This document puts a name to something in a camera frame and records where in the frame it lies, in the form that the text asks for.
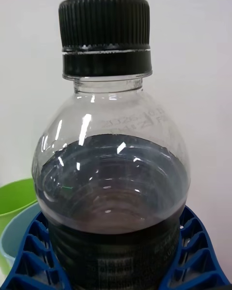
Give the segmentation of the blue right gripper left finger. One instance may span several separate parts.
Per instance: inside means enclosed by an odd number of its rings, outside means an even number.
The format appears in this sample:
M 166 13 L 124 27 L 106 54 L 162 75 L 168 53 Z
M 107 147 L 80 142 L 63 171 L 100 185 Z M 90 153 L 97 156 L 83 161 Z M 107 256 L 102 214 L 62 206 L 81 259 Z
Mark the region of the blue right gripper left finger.
M 20 243 L 3 290 L 71 290 L 69 280 L 53 252 L 47 219 L 39 212 Z

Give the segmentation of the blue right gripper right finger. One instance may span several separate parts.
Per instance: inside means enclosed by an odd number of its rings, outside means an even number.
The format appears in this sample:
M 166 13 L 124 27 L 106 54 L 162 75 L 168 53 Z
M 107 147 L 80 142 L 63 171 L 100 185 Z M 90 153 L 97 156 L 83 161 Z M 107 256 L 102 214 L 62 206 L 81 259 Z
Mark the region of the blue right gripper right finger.
M 231 289 L 203 223 L 187 206 L 180 217 L 180 237 L 174 261 L 159 289 Z

